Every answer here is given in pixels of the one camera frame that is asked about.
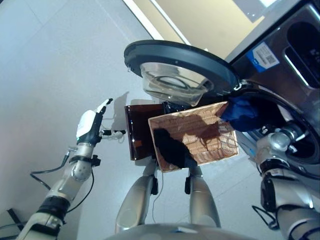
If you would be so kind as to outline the robot left hand black white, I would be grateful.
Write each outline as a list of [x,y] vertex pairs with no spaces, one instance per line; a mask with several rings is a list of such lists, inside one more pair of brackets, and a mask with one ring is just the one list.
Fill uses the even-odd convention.
[[124,129],[107,129],[102,126],[103,116],[107,106],[113,101],[106,99],[94,110],[87,110],[80,117],[76,130],[76,144],[85,143],[95,146],[102,139],[121,139],[126,134]]

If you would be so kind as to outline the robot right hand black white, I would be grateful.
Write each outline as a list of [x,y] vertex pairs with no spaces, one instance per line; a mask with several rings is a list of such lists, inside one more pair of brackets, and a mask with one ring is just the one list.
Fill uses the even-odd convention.
[[276,103],[263,98],[253,98],[250,102],[253,109],[256,110],[256,115],[253,118],[254,129],[281,128],[285,125],[286,121]]

